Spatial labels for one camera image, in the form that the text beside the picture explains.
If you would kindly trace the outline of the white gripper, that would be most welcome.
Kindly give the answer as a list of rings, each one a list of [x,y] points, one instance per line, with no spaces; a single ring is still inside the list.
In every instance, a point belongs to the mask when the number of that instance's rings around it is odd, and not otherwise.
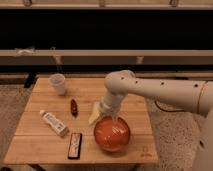
[[[106,92],[99,104],[101,114],[103,116],[110,116],[113,121],[116,121],[124,98],[124,95]]]

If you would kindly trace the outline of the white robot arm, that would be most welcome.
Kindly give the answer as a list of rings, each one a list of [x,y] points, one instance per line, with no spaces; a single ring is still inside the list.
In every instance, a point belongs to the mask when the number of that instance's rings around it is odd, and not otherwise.
[[[121,70],[107,74],[104,84],[103,115],[116,115],[124,98],[135,94],[205,117],[192,171],[213,171],[213,81],[140,79]]]

